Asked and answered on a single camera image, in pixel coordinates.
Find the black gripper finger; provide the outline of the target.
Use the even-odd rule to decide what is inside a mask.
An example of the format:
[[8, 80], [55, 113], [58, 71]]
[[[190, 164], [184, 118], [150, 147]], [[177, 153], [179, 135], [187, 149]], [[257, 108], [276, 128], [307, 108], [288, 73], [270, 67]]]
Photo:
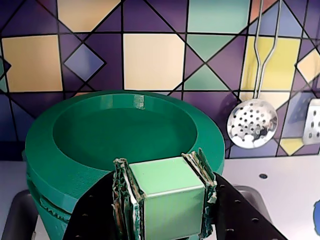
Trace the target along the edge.
[[125, 158], [76, 203], [63, 239], [143, 239], [143, 191]]
[[284, 240], [285, 236], [241, 192], [214, 172], [202, 149], [182, 153], [204, 182], [204, 207], [200, 233], [192, 240]]

